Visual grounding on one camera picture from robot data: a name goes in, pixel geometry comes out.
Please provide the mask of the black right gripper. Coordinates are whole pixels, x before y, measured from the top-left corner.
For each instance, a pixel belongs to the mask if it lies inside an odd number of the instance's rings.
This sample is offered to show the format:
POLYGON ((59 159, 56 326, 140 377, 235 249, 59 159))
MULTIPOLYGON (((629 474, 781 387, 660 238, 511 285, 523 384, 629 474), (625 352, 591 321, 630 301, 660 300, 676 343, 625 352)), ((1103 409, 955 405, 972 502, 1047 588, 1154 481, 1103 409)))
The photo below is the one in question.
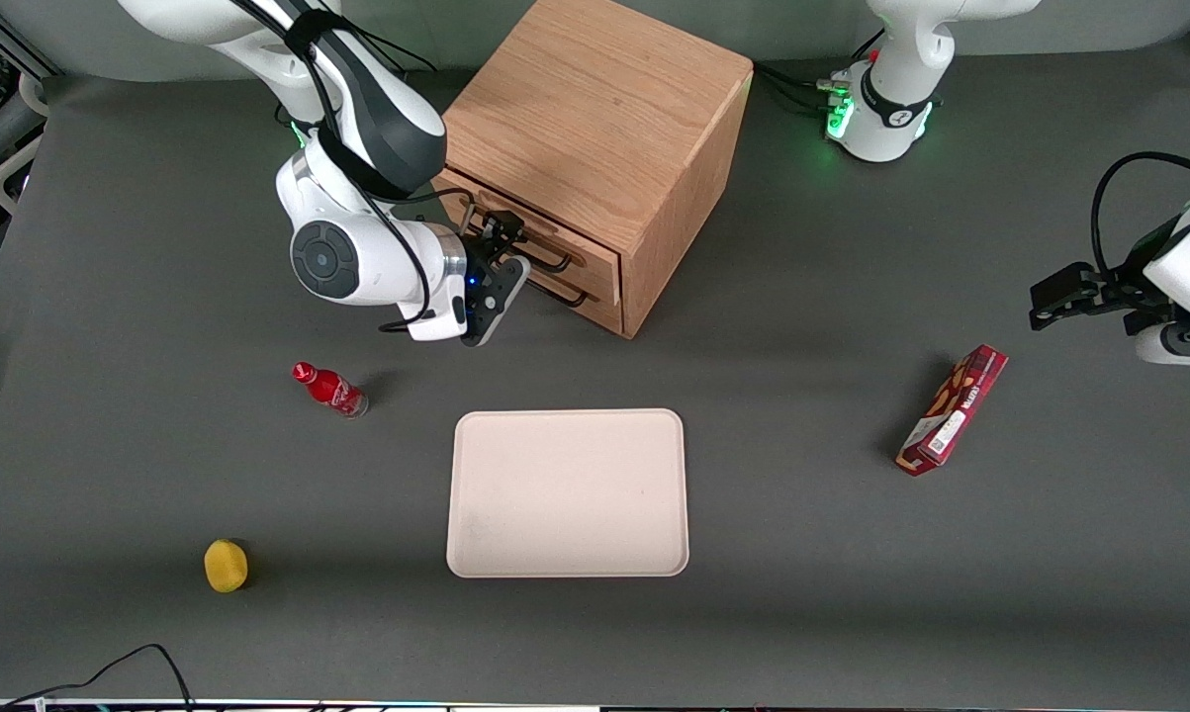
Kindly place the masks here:
POLYGON ((511 211, 489 211, 483 216, 483 238, 472 231, 458 235, 462 248, 462 294, 480 298, 486 293, 487 270, 494 269, 505 250, 516 242, 526 242, 522 217, 511 211))

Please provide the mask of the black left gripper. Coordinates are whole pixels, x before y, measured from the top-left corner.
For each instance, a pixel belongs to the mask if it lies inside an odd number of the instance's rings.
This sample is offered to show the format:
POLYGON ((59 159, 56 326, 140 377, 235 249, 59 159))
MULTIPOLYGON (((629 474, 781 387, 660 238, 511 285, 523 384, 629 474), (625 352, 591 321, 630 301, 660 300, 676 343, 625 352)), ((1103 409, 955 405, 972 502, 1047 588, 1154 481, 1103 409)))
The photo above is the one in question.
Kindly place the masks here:
POLYGON ((1086 262, 1069 263, 1031 288, 1029 326, 1042 330, 1070 316, 1128 312, 1125 330, 1136 337, 1150 327, 1176 321, 1175 302, 1144 273, 1151 262, 1125 260, 1110 267, 1098 260, 1098 275, 1086 262))

